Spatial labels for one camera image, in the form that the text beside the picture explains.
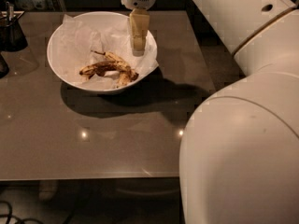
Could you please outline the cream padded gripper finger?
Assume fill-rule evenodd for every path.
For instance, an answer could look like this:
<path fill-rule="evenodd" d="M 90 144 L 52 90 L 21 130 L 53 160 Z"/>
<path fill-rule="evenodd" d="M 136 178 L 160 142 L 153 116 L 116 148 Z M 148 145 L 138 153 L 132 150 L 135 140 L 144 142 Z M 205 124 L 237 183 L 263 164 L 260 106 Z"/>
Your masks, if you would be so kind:
<path fill-rule="evenodd" d="M 150 14 L 146 9 L 135 8 L 129 15 L 130 40 L 133 54 L 142 56 L 145 52 Z"/>

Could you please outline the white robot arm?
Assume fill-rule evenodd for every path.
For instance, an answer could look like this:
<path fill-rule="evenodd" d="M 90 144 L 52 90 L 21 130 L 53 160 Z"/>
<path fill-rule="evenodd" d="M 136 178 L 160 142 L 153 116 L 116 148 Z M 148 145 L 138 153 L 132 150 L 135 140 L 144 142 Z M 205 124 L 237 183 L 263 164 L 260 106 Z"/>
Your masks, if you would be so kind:
<path fill-rule="evenodd" d="M 185 224 L 299 224 L 299 11 L 292 0 L 192 0 L 245 78 L 182 135 Z"/>

